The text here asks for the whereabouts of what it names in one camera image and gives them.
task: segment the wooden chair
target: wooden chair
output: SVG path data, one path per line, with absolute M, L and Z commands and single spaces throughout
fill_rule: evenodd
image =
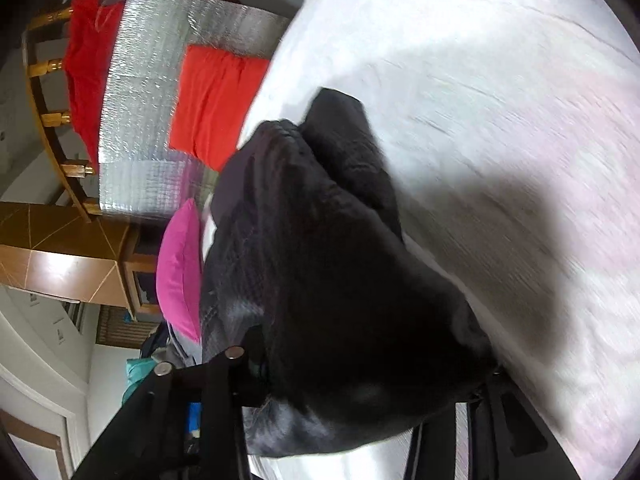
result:
M 65 156 L 56 128 L 69 124 L 71 114 L 69 110 L 49 110 L 40 84 L 41 77 L 64 69 L 62 59 L 39 61 L 35 48 L 41 41 L 59 38 L 62 25 L 71 17 L 71 13 L 69 7 L 33 18 L 22 35 L 22 60 L 29 101 L 44 149 L 73 205 L 78 208 L 82 219 L 90 222 L 92 215 L 100 214 L 100 205 L 96 198 L 86 195 L 78 179 L 95 174 L 95 169 L 88 160 L 69 160 Z

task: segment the blue object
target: blue object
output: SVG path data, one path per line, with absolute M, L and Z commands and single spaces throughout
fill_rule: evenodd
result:
M 202 413 L 202 404 L 199 402 L 189 403 L 189 413 L 187 415 L 187 433 L 200 429 L 200 414 Z

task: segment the reflective foil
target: reflective foil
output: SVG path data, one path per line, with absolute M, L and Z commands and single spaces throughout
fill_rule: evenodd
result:
M 289 24 L 221 0 L 128 0 L 107 79 L 98 161 L 105 214 L 167 218 L 187 198 L 202 202 L 216 173 L 170 150 L 169 127 L 188 44 L 271 57 Z

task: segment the bed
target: bed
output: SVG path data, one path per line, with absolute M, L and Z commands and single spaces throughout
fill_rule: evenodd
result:
M 608 480 L 640 438 L 639 82 L 603 0 L 306 0 L 239 146 L 321 87 L 362 101 L 410 249 L 581 478 Z

